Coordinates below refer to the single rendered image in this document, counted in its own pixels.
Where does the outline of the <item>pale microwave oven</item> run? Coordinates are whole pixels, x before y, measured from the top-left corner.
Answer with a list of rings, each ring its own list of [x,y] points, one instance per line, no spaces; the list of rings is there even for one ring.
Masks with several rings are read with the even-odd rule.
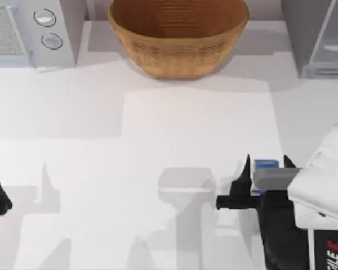
[[[34,12],[42,9],[56,15],[54,26],[34,21]],[[86,0],[0,0],[0,67],[75,66],[86,11]],[[58,34],[63,46],[57,50],[43,46],[41,36],[47,33]]]

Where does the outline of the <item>pale grey rounded box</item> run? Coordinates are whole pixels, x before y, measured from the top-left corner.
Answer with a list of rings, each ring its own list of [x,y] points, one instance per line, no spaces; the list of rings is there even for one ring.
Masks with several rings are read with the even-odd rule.
[[[253,173],[253,183],[261,190],[286,190],[300,168],[260,168]]]

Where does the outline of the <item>brown woven basket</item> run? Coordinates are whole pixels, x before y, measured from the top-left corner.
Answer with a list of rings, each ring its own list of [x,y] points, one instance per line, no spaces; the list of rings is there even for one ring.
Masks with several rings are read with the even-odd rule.
[[[146,74],[197,79],[227,57],[249,19],[244,0],[113,0],[108,20]]]

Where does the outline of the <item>small microwave knob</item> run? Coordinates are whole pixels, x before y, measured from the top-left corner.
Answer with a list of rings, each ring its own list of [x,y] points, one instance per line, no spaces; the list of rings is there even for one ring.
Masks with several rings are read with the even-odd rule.
[[[63,46],[63,39],[55,33],[47,33],[41,36],[43,46],[50,50],[58,50]]]

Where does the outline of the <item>blue block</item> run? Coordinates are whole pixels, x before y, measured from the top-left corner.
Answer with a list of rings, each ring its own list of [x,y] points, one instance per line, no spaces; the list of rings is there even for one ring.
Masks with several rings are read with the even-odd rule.
[[[260,188],[257,188],[254,179],[255,179],[255,172],[258,169],[263,168],[279,168],[279,161],[276,159],[255,159],[253,162],[253,169],[252,169],[252,187],[251,187],[251,195],[252,196],[259,196],[264,193],[264,191]]]

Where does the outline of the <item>large microwave knob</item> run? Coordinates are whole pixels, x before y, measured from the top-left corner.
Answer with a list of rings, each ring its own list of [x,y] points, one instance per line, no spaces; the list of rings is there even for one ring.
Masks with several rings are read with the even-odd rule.
[[[56,15],[49,9],[35,11],[33,14],[34,21],[43,27],[52,27],[56,24]]]

